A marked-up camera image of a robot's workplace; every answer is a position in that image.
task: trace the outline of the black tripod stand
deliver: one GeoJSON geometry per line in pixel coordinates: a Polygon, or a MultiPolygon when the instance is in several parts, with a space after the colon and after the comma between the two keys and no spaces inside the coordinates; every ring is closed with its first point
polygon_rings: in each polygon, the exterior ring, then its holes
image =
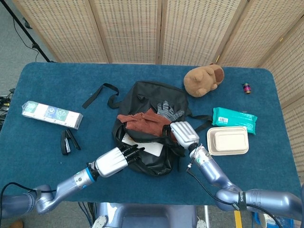
{"type": "Polygon", "coordinates": [[[30,39],[30,41],[32,41],[32,48],[35,48],[39,51],[39,53],[43,56],[43,58],[47,61],[47,62],[51,62],[49,60],[49,58],[46,56],[46,54],[44,54],[44,52],[41,50],[40,46],[35,42],[35,40],[33,39],[33,37],[28,33],[28,31],[25,29],[25,27],[23,26],[23,24],[20,22],[20,20],[17,18],[16,14],[14,14],[14,12],[10,9],[10,7],[6,4],[5,0],[0,0],[0,2],[2,3],[2,5],[6,8],[6,10],[9,12],[9,14],[14,18],[14,20],[17,22],[17,24],[20,26],[20,28],[24,31],[24,33],[28,36],[28,38],[30,39]]]}

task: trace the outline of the blue ring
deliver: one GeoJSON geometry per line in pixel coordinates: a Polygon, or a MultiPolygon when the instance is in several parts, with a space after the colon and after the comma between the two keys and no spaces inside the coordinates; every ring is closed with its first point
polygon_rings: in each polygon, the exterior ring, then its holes
{"type": "Polygon", "coordinates": [[[92,177],[92,175],[91,175],[91,173],[90,173],[89,168],[88,168],[88,167],[86,167],[85,171],[86,171],[87,175],[89,176],[89,178],[90,178],[91,182],[92,182],[92,183],[94,183],[94,182],[95,182],[95,180],[93,179],[93,177],[92,177]]]}

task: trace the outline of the blue tablecloth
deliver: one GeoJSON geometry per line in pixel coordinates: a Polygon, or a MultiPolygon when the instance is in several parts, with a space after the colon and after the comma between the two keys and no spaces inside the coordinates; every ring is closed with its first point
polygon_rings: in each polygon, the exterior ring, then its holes
{"type": "MultiPolygon", "coordinates": [[[[102,90],[87,108],[82,103],[103,83],[120,89],[117,100],[124,98],[135,81],[152,80],[183,88],[185,74],[193,66],[125,65],[125,64],[62,64],[31,63],[24,67],[7,119],[0,133],[0,186],[15,181],[34,188],[50,184],[52,188],[82,170],[115,147],[111,135],[117,110],[107,106],[113,91],[102,90]],[[63,156],[60,133],[63,126],[23,117],[21,106],[28,100],[80,112],[84,118],[73,130],[81,150],[72,147],[72,154],[63,156]]],[[[201,98],[189,96],[194,115],[212,115],[213,107],[247,111],[258,117],[256,135],[249,135],[249,151],[244,155],[214,156],[227,176],[243,190],[267,189],[300,194],[285,124],[271,73],[265,69],[226,67],[225,79],[218,89],[201,98]],[[248,82],[252,93],[246,95],[242,84],[248,82]]],[[[193,127],[200,121],[189,119],[193,127]]],[[[206,132],[199,135],[206,145],[206,132]]],[[[189,157],[181,159],[182,170],[189,157]]],[[[208,185],[197,167],[193,171],[208,185]]],[[[10,187],[6,194],[21,192],[10,187]]],[[[129,168],[68,198],[71,201],[132,202],[163,204],[214,204],[200,185],[185,172],[174,170],[163,177],[150,177],[129,168]]]]}

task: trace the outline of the gray glove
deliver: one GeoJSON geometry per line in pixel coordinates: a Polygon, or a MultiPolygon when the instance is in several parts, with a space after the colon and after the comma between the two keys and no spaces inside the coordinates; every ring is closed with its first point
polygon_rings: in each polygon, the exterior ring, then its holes
{"type": "Polygon", "coordinates": [[[168,101],[164,101],[161,105],[157,104],[157,114],[163,117],[166,117],[168,120],[175,121],[185,114],[185,111],[179,110],[177,113],[174,113],[174,110],[169,106],[168,101]]]}

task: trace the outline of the green package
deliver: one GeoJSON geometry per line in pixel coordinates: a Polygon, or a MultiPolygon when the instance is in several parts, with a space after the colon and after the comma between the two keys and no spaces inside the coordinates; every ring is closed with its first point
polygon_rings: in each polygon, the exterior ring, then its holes
{"type": "Polygon", "coordinates": [[[213,108],[213,126],[243,126],[247,128],[249,133],[256,134],[256,121],[257,117],[255,115],[241,113],[226,108],[213,108]]]}

